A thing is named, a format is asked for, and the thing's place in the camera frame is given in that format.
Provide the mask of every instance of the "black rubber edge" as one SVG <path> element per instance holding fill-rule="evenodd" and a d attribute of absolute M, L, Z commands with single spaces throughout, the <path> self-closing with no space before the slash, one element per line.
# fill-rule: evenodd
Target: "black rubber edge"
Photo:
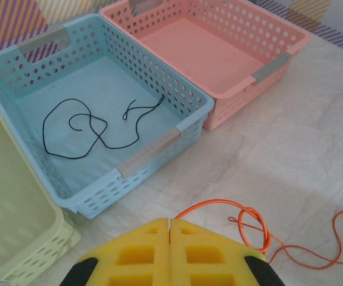
<path fill-rule="evenodd" d="M 259 286 L 285 286 L 272 267 L 254 256 L 244 257 Z"/>
<path fill-rule="evenodd" d="M 72 266 L 60 286 L 86 286 L 99 260 L 88 258 Z"/>

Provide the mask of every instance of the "yellow sponge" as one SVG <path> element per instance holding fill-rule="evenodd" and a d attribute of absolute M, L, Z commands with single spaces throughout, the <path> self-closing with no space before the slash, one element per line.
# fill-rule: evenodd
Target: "yellow sponge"
<path fill-rule="evenodd" d="M 284 286 L 261 252 L 157 219 L 84 255 L 61 286 Z"/>

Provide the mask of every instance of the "plastic basket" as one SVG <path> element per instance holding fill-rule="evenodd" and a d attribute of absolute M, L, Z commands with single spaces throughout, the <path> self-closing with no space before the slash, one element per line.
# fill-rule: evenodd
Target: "plastic basket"
<path fill-rule="evenodd" d="M 34 64 L 22 56 L 57 40 L 71 44 Z M 43 120 L 61 100 L 82 100 L 108 122 L 104 141 L 122 146 L 136 138 L 135 123 L 144 112 L 132 110 L 124 121 L 127 106 L 133 100 L 132 107 L 152 106 L 162 96 L 162 104 L 139 122 L 140 140 L 129 148 L 109 150 L 98 142 L 80 160 L 50 156 L 43 148 Z M 89 219 L 198 140 L 213 105 L 210 96 L 97 14 L 0 52 L 3 117 L 52 199 Z M 96 136 L 88 119 L 73 122 L 84 132 L 68 125 L 80 112 L 85 108 L 69 102 L 47 121 L 51 151 L 75 157 L 90 147 Z M 98 123 L 96 129 L 104 128 Z"/>
<path fill-rule="evenodd" d="M 38 184 L 2 124 L 0 121 L 0 285 L 24 286 L 81 236 Z"/>
<path fill-rule="evenodd" d="M 209 130 L 281 79 L 310 41 L 242 0 L 123 0 L 100 14 L 215 99 Z"/>

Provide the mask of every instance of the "white marble floor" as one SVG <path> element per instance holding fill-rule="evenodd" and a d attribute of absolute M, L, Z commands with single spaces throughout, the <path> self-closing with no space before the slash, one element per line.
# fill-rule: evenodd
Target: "white marble floor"
<path fill-rule="evenodd" d="M 82 241 L 32 286 L 59 285 L 87 251 L 158 217 L 211 198 L 257 209 L 270 231 L 333 258 L 335 212 L 343 210 L 343 50 L 313 37 L 286 77 L 94 220 L 73 216 Z M 207 206 L 186 217 L 234 240 L 238 210 Z M 338 229 L 343 242 L 343 217 Z M 262 236 L 247 231 L 259 247 Z M 277 243 L 267 254 L 270 257 Z M 302 262 L 324 262 L 300 251 Z M 272 264 L 285 284 L 343 285 L 343 266 L 302 268 L 281 253 Z"/>

